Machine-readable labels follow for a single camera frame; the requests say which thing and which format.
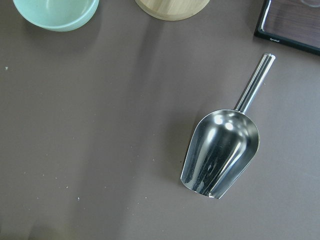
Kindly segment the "metal ice scoop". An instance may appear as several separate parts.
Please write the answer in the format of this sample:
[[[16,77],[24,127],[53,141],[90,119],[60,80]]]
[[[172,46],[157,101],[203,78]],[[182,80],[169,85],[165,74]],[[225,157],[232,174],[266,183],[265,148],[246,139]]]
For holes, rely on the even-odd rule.
[[[235,107],[211,112],[197,124],[180,176],[186,188],[220,199],[248,167],[259,149],[260,134],[246,111],[275,59],[264,53]]]

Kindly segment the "wooden cup stand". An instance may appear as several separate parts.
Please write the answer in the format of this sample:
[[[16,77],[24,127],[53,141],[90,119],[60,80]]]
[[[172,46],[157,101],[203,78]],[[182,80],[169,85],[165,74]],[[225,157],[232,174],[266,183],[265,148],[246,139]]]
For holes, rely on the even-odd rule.
[[[150,16],[165,21],[188,19],[202,11],[210,0],[136,0]]]

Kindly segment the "pale green bowl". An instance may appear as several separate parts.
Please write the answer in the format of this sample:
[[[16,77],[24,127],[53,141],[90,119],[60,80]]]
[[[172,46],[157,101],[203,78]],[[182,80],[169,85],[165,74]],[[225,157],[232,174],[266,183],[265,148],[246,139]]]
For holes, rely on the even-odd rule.
[[[54,32],[85,25],[95,14],[98,0],[14,0],[21,16],[31,24]]]

